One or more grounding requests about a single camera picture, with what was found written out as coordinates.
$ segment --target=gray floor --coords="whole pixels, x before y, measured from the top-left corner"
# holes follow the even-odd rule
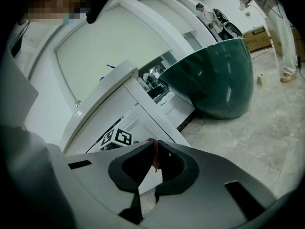
[[[298,72],[297,80],[281,83],[282,58],[268,50],[251,55],[266,52],[253,59],[255,75],[265,75],[266,87],[255,84],[247,113],[228,121],[196,118],[182,135],[192,147],[231,160],[280,197],[304,172],[305,80]]]

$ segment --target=green bowl-shaped chair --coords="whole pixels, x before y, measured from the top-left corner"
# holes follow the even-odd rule
[[[219,119],[234,119],[250,105],[254,74],[243,39],[202,48],[181,59],[158,79],[176,95]]]

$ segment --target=cardboard box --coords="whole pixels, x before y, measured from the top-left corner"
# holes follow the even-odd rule
[[[270,38],[264,26],[254,28],[243,34],[243,38],[247,43],[250,52],[272,47]]]
[[[302,35],[296,28],[291,28],[291,31],[295,41],[295,53],[296,55],[300,56],[301,61],[305,62],[305,42],[303,41]],[[277,34],[274,30],[269,30],[269,33],[274,44],[275,52],[282,56],[282,45]]]

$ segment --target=beige shoe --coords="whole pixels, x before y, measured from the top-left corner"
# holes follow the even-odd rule
[[[288,83],[288,82],[291,82],[295,79],[296,79],[296,74],[295,73],[293,75],[289,75],[289,74],[284,73],[283,76],[281,77],[281,82]]]

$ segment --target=white door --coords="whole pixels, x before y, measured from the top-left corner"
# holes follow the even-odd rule
[[[143,142],[148,138],[168,141],[170,137],[158,126],[149,114],[137,105],[116,127],[131,132],[134,141]]]

